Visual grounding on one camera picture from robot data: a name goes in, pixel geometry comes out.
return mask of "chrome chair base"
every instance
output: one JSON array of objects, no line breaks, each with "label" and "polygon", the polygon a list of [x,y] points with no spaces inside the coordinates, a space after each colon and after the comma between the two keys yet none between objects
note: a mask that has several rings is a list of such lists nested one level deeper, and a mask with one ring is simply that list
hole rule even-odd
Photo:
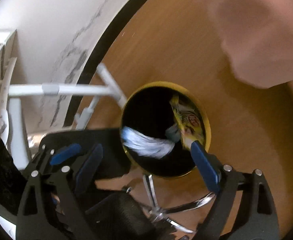
[{"label": "chrome chair base", "polygon": [[[195,231],[178,224],[176,221],[170,219],[168,217],[168,215],[173,214],[173,213],[180,213],[180,212],[195,210],[201,206],[206,205],[215,197],[215,194],[213,192],[211,192],[211,193],[205,195],[203,198],[200,198],[196,201],[193,201],[193,202],[181,205],[181,206],[164,209],[158,205],[158,201],[157,201],[156,195],[155,195],[155,189],[154,189],[152,175],[143,174],[143,182],[144,182],[144,186],[145,186],[147,195],[149,197],[150,206],[143,204],[143,203],[140,203],[140,202],[139,202],[139,204],[142,208],[144,208],[149,213],[149,215],[150,215],[149,219],[152,222],[166,220],[173,227],[175,227],[177,230],[182,231],[187,234],[194,234]],[[131,187],[124,187],[123,190],[124,189],[127,189],[128,190],[127,192],[131,191]]]}]

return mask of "marble pattern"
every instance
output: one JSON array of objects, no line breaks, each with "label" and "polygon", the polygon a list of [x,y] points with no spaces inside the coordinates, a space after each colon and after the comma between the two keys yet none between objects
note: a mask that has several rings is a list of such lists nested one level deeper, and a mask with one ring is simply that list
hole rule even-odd
[{"label": "marble pattern", "polygon": [[[80,28],[73,39],[60,53],[54,65],[51,82],[76,83],[88,60],[90,53],[103,31],[117,12],[118,5],[128,0],[104,0],[91,17],[89,23]],[[42,97],[40,100],[40,119],[36,131],[56,130],[62,127],[71,96]]]}]

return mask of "trash can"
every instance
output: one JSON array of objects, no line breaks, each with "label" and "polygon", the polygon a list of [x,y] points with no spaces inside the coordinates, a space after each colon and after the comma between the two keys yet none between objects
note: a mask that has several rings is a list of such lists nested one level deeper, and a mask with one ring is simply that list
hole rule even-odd
[{"label": "trash can", "polygon": [[[211,128],[203,106],[187,89],[171,82],[152,82],[135,91],[123,108],[120,128],[127,126],[146,136],[166,139],[166,129],[175,123],[170,100],[176,94],[197,111],[205,138],[204,146],[208,151]],[[181,141],[161,159],[139,156],[124,145],[123,148],[131,162],[147,174],[176,178],[188,174],[195,167],[190,152],[183,148]]]}]

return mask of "white chair leg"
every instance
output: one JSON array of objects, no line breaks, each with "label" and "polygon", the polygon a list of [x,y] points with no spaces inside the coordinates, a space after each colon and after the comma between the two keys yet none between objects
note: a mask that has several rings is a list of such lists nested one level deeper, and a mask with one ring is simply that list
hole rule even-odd
[{"label": "white chair leg", "polygon": [[117,82],[114,80],[110,72],[107,70],[106,66],[103,63],[100,63],[97,68],[96,72],[101,77],[103,82],[107,85],[107,87],[111,88],[114,92],[114,99],[118,103],[119,107],[123,108],[127,98],[125,97],[123,91],[117,84]]},{"label": "white chair leg", "polygon": [[31,160],[20,98],[10,98],[8,103],[10,131],[7,148],[14,165],[24,170]]},{"label": "white chair leg", "polygon": [[76,130],[84,130],[90,121],[90,118],[94,112],[94,108],[96,107],[97,103],[99,102],[100,97],[94,96],[90,105],[85,107],[80,116],[78,116],[75,121],[77,122],[75,129]]}]

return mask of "metal screw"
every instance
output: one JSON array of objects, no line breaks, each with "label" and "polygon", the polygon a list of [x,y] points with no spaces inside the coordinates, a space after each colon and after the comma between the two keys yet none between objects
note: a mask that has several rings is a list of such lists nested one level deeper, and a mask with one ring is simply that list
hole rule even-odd
[{"label": "metal screw", "polygon": [[62,172],[68,172],[69,170],[70,170],[70,167],[69,166],[64,166],[61,169]]},{"label": "metal screw", "polygon": [[259,169],[256,169],[255,174],[258,175],[258,176],[262,176],[263,172],[261,170],[259,170]]},{"label": "metal screw", "polygon": [[230,165],[228,165],[228,164],[225,164],[225,165],[223,166],[223,169],[224,169],[225,171],[231,171],[231,170],[232,170],[232,167],[231,167]]},{"label": "metal screw", "polygon": [[39,174],[38,171],[32,171],[31,176],[32,176],[32,177],[36,177],[38,174]]},{"label": "metal screw", "polygon": [[126,193],[130,193],[132,191],[132,187],[128,187]]}]

